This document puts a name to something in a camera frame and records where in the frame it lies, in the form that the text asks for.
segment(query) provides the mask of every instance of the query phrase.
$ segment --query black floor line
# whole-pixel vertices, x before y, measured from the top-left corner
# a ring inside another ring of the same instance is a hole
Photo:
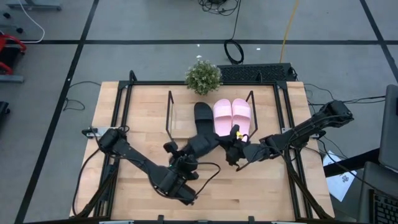
[[[85,40],[84,44],[98,45],[167,45],[167,44],[224,44],[225,40]],[[282,44],[283,40],[235,40],[240,44]],[[387,45],[398,45],[398,40],[386,40]],[[43,40],[45,44],[79,44],[80,40]],[[287,45],[381,45],[380,40],[286,40]]]
[[[391,53],[390,53],[390,51],[389,51],[389,49],[387,47],[386,42],[383,39],[383,36],[381,35],[381,32],[380,32],[379,28],[376,25],[376,21],[374,20],[374,18],[372,16],[372,13],[371,13],[371,11],[370,11],[370,9],[368,7],[368,4],[366,4],[365,0],[359,0],[359,1],[361,2],[363,10],[365,11],[366,17],[368,17],[368,20],[369,20],[369,22],[371,24],[371,27],[373,29],[374,34],[377,37],[377,40],[380,41],[381,49],[383,50],[384,56],[386,56],[387,62],[390,65],[392,74],[394,74],[396,80],[398,81],[398,68],[397,68],[397,65],[396,65],[396,63],[394,61],[394,58],[392,57],[392,55],[391,55]]]
[[[90,29],[91,22],[93,21],[94,14],[95,14],[95,11],[96,11],[96,8],[98,5],[98,1],[99,0],[94,0],[93,5],[90,10],[90,13],[88,14],[88,18],[87,18],[85,27],[83,29],[83,33],[81,34],[80,41],[79,41],[78,47],[75,52],[75,56],[73,57],[72,63],[70,65],[70,68],[68,71],[68,75],[65,79],[65,83],[63,84],[60,98],[58,99],[57,107],[55,108],[55,112],[52,116],[49,129],[47,131],[47,134],[45,135],[43,146],[40,150],[39,157],[37,158],[37,162],[34,167],[32,176],[30,177],[30,181],[27,186],[24,198],[22,199],[21,206],[19,207],[15,223],[18,223],[18,224],[23,223],[25,220],[25,216],[28,211],[30,201],[32,200],[32,196],[33,196],[34,190],[36,188],[37,181],[39,180],[40,172],[42,171],[45,158],[47,157],[47,153],[50,148],[50,143],[53,138],[55,128],[57,127],[57,123],[58,123],[59,117],[62,112],[62,106],[63,106],[63,104],[65,102],[65,98],[68,94],[70,82],[72,81],[73,75],[76,70],[76,66],[78,64],[78,61],[79,61],[79,58],[81,55],[81,51],[83,50],[84,41],[87,38],[87,34]]]

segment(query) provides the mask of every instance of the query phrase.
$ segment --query gray floor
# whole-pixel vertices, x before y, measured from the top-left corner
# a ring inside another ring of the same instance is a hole
[[[45,40],[79,40],[93,0],[63,1],[63,11],[29,12],[46,30]],[[395,0],[367,1],[384,39],[398,40]],[[281,40],[294,1],[243,1],[235,39]],[[4,32],[21,39],[38,39],[40,30],[21,11],[10,11],[13,22],[25,34]],[[88,40],[186,40],[228,39],[235,14],[229,17],[202,12],[196,0],[99,0]],[[359,1],[301,0],[289,39],[377,40]],[[11,104],[12,113],[0,132],[0,217],[14,221],[24,196],[55,105],[77,45],[29,45],[16,73],[25,83],[0,84],[0,100]],[[281,45],[242,46],[245,64],[276,63]],[[388,46],[398,57],[398,46]],[[126,79],[133,69],[139,80],[183,80],[185,70],[201,55],[217,65],[229,64],[222,44],[85,45],[72,83]],[[298,77],[329,89],[335,98],[352,99],[385,94],[396,84],[379,45],[287,45],[285,62],[291,62]],[[312,103],[330,101],[330,95],[308,86]],[[99,88],[92,84],[74,86],[69,98],[82,101],[84,111],[61,114],[49,153],[40,175],[25,222],[67,218],[86,139],[80,134],[93,119]],[[327,136],[347,156],[378,147],[383,103],[349,105],[355,121]],[[328,149],[339,154],[326,142]],[[355,181],[343,203],[333,200],[338,216],[356,216],[360,183]]]

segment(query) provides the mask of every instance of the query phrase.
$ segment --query pink slide sandal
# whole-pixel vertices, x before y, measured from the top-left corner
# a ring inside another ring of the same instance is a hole
[[[232,128],[231,102],[227,99],[217,101],[213,107],[214,129],[219,136],[227,136]]]
[[[242,99],[235,99],[232,102],[232,125],[239,125],[239,132],[241,134],[249,135],[251,120],[251,109],[249,104]]]

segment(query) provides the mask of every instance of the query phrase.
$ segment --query small succulent plant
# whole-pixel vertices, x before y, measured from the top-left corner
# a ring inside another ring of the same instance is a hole
[[[185,72],[185,83],[199,95],[207,95],[209,91],[217,90],[221,82],[221,70],[208,60],[198,60]]]

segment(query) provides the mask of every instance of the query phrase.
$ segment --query black keyboard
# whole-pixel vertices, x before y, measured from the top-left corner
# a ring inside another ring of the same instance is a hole
[[[259,81],[259,75],[264,82],[295,81],[290,71],[290,63],[268,63],[252,65],[218,65],[223,81]]]
[[[375,224],[398,224],[398,200],[377,194],[373,189],[370,195],[370,221]]]

